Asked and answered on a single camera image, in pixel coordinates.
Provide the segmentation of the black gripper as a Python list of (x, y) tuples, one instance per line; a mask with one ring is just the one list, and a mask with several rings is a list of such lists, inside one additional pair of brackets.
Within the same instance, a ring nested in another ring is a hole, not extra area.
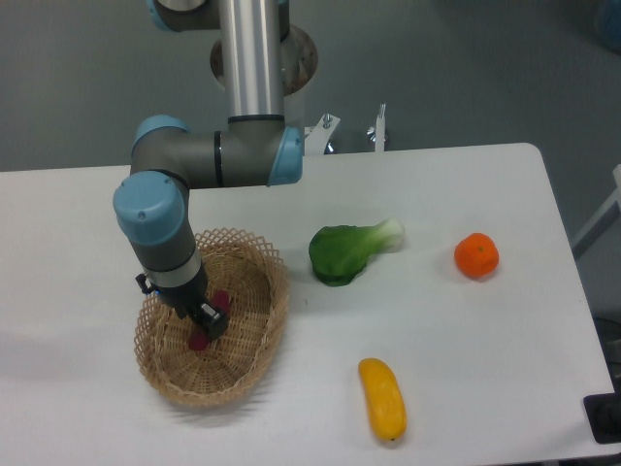
[(228, 329), (228, 314), (207, 301), (208, 276), (205, 271), (199, 271), (189, 282), (173, 287), (158, 286), (145, 274), (138, 275), (136, 282), (144, 295), (154, 293), (162, 303), (174, 308), (179, 318), (188, 316), (193, 331), (208, 340), (219, 339)]

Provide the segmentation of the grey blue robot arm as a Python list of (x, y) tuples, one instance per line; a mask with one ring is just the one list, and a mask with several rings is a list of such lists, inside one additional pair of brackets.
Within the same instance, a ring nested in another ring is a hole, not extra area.
[(284, 87), (298, 59), (285, 1), (151, 1), (153, 22), (174, 32), (221, 33), (227, 128), (194, 134), (172, 116), (138, 127), (129, 176), (114, 192), (117, 223), (155, 294), (209, 340), (229, 318), (207, 295), (208, 275), (188, 219), (193, 189), (295, 183), (304, 137), (285, 121)]

